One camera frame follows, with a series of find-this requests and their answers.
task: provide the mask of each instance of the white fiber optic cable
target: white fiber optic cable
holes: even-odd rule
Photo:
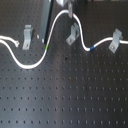
[[[49,34],[49,38],[48,38],[48,41],[47,41],[47,44],[46,44],[46,48],[45,48],[44,54],[43,54],[43,56],[41,57],[41,59],[40,59],[37,63],[35,63],[35,64],[32,64],[32,65],[24,65],[24,64],[20,63],[20,62],[17,60],[17,58],[15,57],[14,53],[12,52],[10,46],[9,46],[5,41],[3,41],[3,40],[0,40],[0,43],[4,44],[4,45],[8,48],[9,52],[11,53],[11,55],[12,55],[14,61],[17,63],[18,66],[20,66],[20,67],[23,68],[23,69],[32,69],[32,68],[35,68],[35,67],[37,67],[38,65],[41,64],[41,62],[44,60],[44,57],[46,56],[46,53],[47,53],[47,50],[48,50],[48,46],[49,46],[49,42],[50,42],[51,35],[52,35],[52,31],[53,31],[53,28],[54,28],[54,26],[55,26],[55,23],[56,23],[57,19],[58,19],[62,14],[68,13],[68,12],[69,12],[68,10],[63,10],[63,11],[61,11],[61,12],[56,16],[56,18],[54,19],[54,22],[53,22],[53,24],[52,24],[52,28],[51,28],[51,31],[50,31],[50,34]],[[11,38],[4,38],[3,36],[1,36],[1,39],[2,39],[2,38],[5,39],[5,40],[11,39]]]
[[[14,39],[12,39],[11,37],[6,37],[6,36],[0,36],[0,40],[8,40],[8,41],[11,41],[12,43],[15,44],[16,47],[19,46],[19,41],[16,41]]]
[[[35,68],[35,67],[37,67],[38,65],[40,65],[41,62],[44,60],[44,58],[45,58],[45,56],[46,56],[46,53],[47,53],[47,50],[48,50],[48,47],[49,47],[49,43],[50,43],[50,39],[51,39],[51,35],[52,35],[52,32],[53,32],[53,28],[54,28],[54,26],[55,26],[55,23],[56,23],[57,19],[58,19],[62,14],[64,14],[64,13],[68,14],[69,11],[68,11],[68,10],[63,10],[63,11],[61,11],[61,12],[56,16],[56,18],[54,19],[54,22],[53,22],[52,27],[51,27],[51,31],[50,31],[50,34],[49,34],[49,37],[48,37],[48,41],[47,41],[47,44],[46,44],[46,48],[45,48],[44,54],[43,54],[43,56],[41,57],[41,59],[40,59],[37,63],[35,63],[35,64],[32,64],[32,65],[24,65],[24,64],[20,63],[20,62],[17,60],[17,58],[15,57],[14,53],[12,52],[10,46],[9,46],[4,40],[9,40],[9,41],[13,42],[16,47],[18,47],[18,45],[19,45],[19,42],[18,42],[18,41],[15,41],[14,39],[12,39],[12,38],[10,38],[10,37],[0,36],[0,43],[4,44],[4,45],[8,48],[9,52],[11,53],[11,55],[12,55],[14,61],[17,63],[18,66],[20,66],[20,67],[23,68],[23,69],[32,69],[32,68]],[[81,42],[82,42],[82,46],[83,46],[83,48],[84,48],[85,51],[90,51],[90,50],[94,49],[95,47],[97,47],[98,45],[102,44],[103,42],[113,40],[112,37],[108,37],[108,38],[105,38],[105,39],[103,39],[103,40],[97,42],[97,43],[96,43],[95,45],[93,45],[91,48],[87,48],[87,47],[85,46],[84,41],[83,41],[83,32],[82,32],[82,27],[81,27],[80,20],[78,19],[78,17],[77,17],[75,14],[73,14],[73,17],[74,17],[74,18],[76,19],[76,21],[78,22],[78,25],[79,25],[79,28],[80,28]],[[122,40],[120,40],[120,43],[121,43],[121,44],[128,44],[128,41],[122,41]]]

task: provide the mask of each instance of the black optical breadboard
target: black optical breadboard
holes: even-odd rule
[[[37,39],[42,7],[42,0],[0,0],[0,35],[19,40],[19,48],[7,43],[23,64],[37,62],[45,50]],[[51,24],[62,9],[54,1]],[[86,46],[111,37],[116,28],[128,40],[127,2],[80,2],[75,13]],[[74,21],[67,14],[58,19],[35,69],[21,69],[0,44],[0,128],[128,127],[128,45],[113,54],[109,41],[86,52],[79,37],[70,47],[66,39]],[[34,28],[29,51],[22,50],[26,24]]]

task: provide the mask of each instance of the metal bracket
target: metal bracket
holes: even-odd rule
[[[120,40],[123,39],[122,36],[122,32],[119,31],[118,29],[115,30],[115,32],[113,33],[113,41],[111,42],[111,44],[109,45],[109,49],[115,53],[117,48],[119,47],[120,44]]]
[[[73,42],[79,37],[79,26],[74,23],[74,25],[71,26],[71,35],[67,38],[66,42],[71,46]]]
[[[23,50],[29,50],[32,31],[33,31],[33,28],[31,27],[31,25],[25,25]]]
[[[69,16],[70,18],[72,18],[73,4],[72,4],[72,2],[71,2],[70,0],[68,1],[68,11],[69,11],[68,16]]]

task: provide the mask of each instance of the cable clip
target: cable clip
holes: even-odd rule
[[[32,31],[33,31],[33,28],[31,27],[31,25],[25,25],[23,50],[29,50]]]
[[[117,48],[119,47],[120,44],[120,40],[123,39],[122,36],[122,32],[119,31],[118,29],[115,30],[115,32],[113,33],[113,41],[111,42],[111,44],[109,45],[109,49],[115,53]]]

